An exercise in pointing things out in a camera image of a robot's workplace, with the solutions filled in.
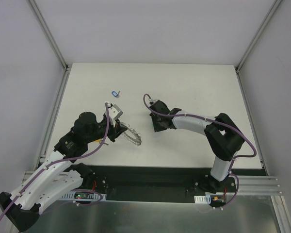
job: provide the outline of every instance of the metal floor panel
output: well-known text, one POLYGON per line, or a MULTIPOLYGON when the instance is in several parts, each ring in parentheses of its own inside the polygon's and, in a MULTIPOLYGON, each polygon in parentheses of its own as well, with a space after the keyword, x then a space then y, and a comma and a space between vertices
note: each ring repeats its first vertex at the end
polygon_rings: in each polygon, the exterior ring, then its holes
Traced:
MULTIPOLYGON (((62 204, 57 201, 51 208, 62 204)), ((237 196, 223 211, 205 204, 104 201, 64 205, 42 215, 27 233, 275 233, 271 197, 237 196)))

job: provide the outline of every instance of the white wall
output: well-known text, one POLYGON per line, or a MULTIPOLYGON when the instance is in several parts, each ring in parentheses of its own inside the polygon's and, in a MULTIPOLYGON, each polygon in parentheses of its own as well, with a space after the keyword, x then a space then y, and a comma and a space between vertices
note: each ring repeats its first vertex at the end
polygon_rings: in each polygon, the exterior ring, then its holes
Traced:
POLYGON ((274 0, 37 0, 66 61, 237 65, 274 0))
POLYGON ((285 0, 241 70, 261 150, 291 213, 291 0, 285 0))
POLYGON ((26 1, 0 0, 0 192, 32 170, 62 75, 26 1))

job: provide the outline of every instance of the white enclosure corner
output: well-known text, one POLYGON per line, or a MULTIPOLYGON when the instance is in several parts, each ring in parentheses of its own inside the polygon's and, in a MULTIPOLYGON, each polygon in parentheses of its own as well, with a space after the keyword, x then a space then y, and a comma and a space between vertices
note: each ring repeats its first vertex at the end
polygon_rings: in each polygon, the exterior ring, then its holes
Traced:
POLYGON ((26 1, 0 0, 0 192, 33 169, 62 76, 26 1))
POLYGON ((270 175, 291 212, 291 0, 284 1, 240 72, 270 175))

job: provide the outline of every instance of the metal profile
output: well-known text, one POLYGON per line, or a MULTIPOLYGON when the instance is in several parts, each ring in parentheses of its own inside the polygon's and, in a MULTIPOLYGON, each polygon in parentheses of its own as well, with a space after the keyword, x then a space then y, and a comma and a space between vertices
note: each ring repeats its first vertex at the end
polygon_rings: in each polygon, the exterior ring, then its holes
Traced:
POLYGON ((45 159, 45 155, 46 155, 47 149, 49 147, 49 141, 50 141, 50 138, 51 138, 54 126, 55 126, 56 117, 57 117, 57 114, 59 111, 60 104, 62 102, 62 98, 64 95, 67 81, 69 78, 70 70, 71 70, 71 67, 69 66, 62 77, 62 81, 61 81, 60 87, 58 89, 58 93, 57 93, 57 96, 56 96, 56 99, 55 99, 55 102, 54 102, 54 105, 53 105, 53 108, 51 111, 51 115, 50 115, 48 123, 47 123, 47 128, 46 128, 46 131, 44 133, 42 145, 41 145, 40 150, 38 152, 38 158, 36 160, 34 168, 37 168, 39 163, 43 162, 45 159))
MULTIPOLYGON (((23 182, 34 172, 26 171, 23 182)), ((65 176, 67 172, 62 172, 54 179, 57 181, 65 176)), ((240 181, 238 195, 251 196, 282 196, 282 188, 277 177, 274 176, 238 176, 240 181)))
POLYGON ((36 17, 38 23, 41 26, 41 29, 45 35, 45 37, 47 38, 49 45, 51 46, 51 48, 53 49, 58 61, 60 62, 60 64, 62 65, 62 67, 66 70, 67 69, 67 64, 65 62, 65 59, 62 55, 62 53, 60 52, 57 43, 52 35, 52 33, 49 30, 49 27, 37 5, 37 3, 35 2, 35 0, 27 0, 27 3, 29 4, 30 8, 33 11, 34 16, 36 17))
POLYGON ((250 123, 252 134, 253 134, 253 139, 254 139, 256 147, 257 147, 258 155, 260 157, 260 160, 261 160, 261 163, 262 163, 262 167, 265 169, 266 174, 268 174, 267 173, 267 161, 262 155, 261 147, 260 147, 260 144, 259 144, 259 141, 258 141, 258 137, 257 137, 257 132, 256 132, 255 126, 253 124, 253 120, 252 120, 252 115, 251 115, 251 111, 250 111, 250 107, 249 107, 248 98, 247 98, 246 92, 245 92, 245 90, 243 88, 243 84, 242 84, 239 72, 236 72, 236 76, 237 76, 237 79, 238 79, 239 87, 241 89, 242 99, 243 99, 243 102, 244 102, 244 105, 245 105, 245 108, 246 108, 246 111, 247 111, 249 123, 250 123))
POLYGON ((256 32, 253 39, 251 40, 246 52, 244 53, 244 55, 241 58, 239 64, 237 65, 237 67, 236 67, 237 72, 239 72, 241 70, 241 68, 243 67, 248 56, 251 54, 251 51, 254 49, 255 45, 257 44, 258 40, 260 39, 261 35, 265 31, 267 25, 269 24, 269 22, 273 18, 274 14, 278 10, 278 8, 282 2, 283 2, 283 0, 275 0, 273 2, 270 10, 268 11, 267 15, 265 16, 264 20, 262 21, 261 25, 259 26, 258 31, 256 32))
POLYGON ((284 197, 271 196, 281 233, 291 233, 291 218, 284 197))

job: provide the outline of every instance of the purple cable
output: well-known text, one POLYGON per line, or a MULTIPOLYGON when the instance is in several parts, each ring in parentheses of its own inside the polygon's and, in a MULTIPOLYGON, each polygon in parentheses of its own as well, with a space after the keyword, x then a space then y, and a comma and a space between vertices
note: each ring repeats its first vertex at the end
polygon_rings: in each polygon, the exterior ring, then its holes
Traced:
MULTIPOLYGON (((100 198, 99 200, 96 200, 96 201, 92 201, 90 204, 82 204, 82 203, 79 203, 80 206, 91 206, 91 205, 95 205, 95 204, 98 204, 98 202, 100 202, 102 199, 103 199, 103 196, 98 193, 98 192, 95 192, 93 190, 87 190, 87 189, 73 189, 73 191, 76 191, 76 192, 84 192, 84 193, 92 193, 92 194, 97 194, 100 198)), ((68 204, 68 203, 73 203, 73 201, 65 201, 64 203, 62 203, 61 205, 59 206, 56 206, 55 208, 49 210, 49 211, 44 211, 41 215, 45 215, 45 214, 48 214, 50 212, 53 212, 57 209, 59 209, 60 207, 68 204)))
POLYGON ((206 121, 210 121, 210 122, 213 122, 215 124, 218 124, 218 125, 222 125, 224 127, 227 127, 233 131, 235 131, 237 134, 239 134, 240 137, 243 138, 243 140, 245 140, 246 143, 248 143, 248 145, 251 147, 251 149, 253 150, 253 154, 252 155, 236 155, 234 156, 234 158, 232 159, 232 162, 231 162, 231 165, 229 166, 229 169, 228 169, 228 172, 229 172, 229 175, 230 176, 234 176, 237 180, 237 188, 236 188, 236 191, 235 191, 235 194, 232 196, 232 198, 224 205, 226 206, 227 204, 230 204, 231 201, 236 197, 237 193, 238 193, 238 190, 239 190, 239 178, 235 175, 235 174, 232 174, 230 173, 232 167, 233 167, 233 164, 235 162, 235 159, 237 158, 253 158, 257 155, 257 150, 255 149, 255 147, 253 146, 253 144, 249 141, 248 138, 246 138, 242 132, 240 132, 238 129, 234 128, 233 126, 230 126, 230 125, 227 125, 225 123, 222 123, 222 122, 219 122, 219 121, 216 121, 216 120, 212 120, 212 119, 209 119, 209 118, 204 118, 202 116, 199 116, 199 115, 193 115, 193 114, 176 114, 176 115, 166 115, 166 114, 161 114, 161 113, 158 113, 154 110, 152 110, 147 104, 146 104, 146 96, 148 96, 150 99, 151 96, 149 94, 144 94, 144 104, 145 106, 147 107, 148 110, 150 110, 151 112, 159 115, 159 116, 162 116, 162 117, 195 117, 195 118, 198 118, 198 119, 201 119, 201 120, 206 120, 206 121))
MULTIPOLYGON (((77 160, 77 159, 83 159, 83 158, 86 158, 88 156, 91 156, 92 154, 96 153, 101 147, 102 145, 104 144, 106 138, 107 138, 107 135, 108 135, 108 131, 109 131, 109 121, 110 121, 110 117, 109 117, 109 109, 108 109, 108 104, 105 103, 105 106, 106 106, 106 115, 107 115, 107 128, 106 128, 106 132, 105 132, 105 135, 102 139, 102 142, 99 144, 99 146, 93 150, 92 152, 86 154, 86 155, 83 155, 83 156, 79 156, 79 157, 76 157, 76 158, 69 158, 69 159, 60 159, 60 160, 57 160, 55 162, 52 162, 50 163, 49 165, 46 166, 46 168, 49 168, 50 166, 54 165, 54 164, 57 164, 57 163, 60 163, 60 162, 65 162, 65 161, 71 161, 71 160, 77 160)), ((30 184, 32 184, 32 182, 43 172, 45 171, 45 169, 42 169, 40 170, 21 190, 20 190, 20 194, 22 194, 26 188, 29 187, 30 184)), ((0 222, 1 220, 3 219, 4 215, 6 214, 6 212, 11 208, 11 206, 15 203, 15 201, 18 199, 19 196, 16 196, 12 201, 11 203, 5 208, 5 210, 2 212, 2 214, 0 215, 0 222)))

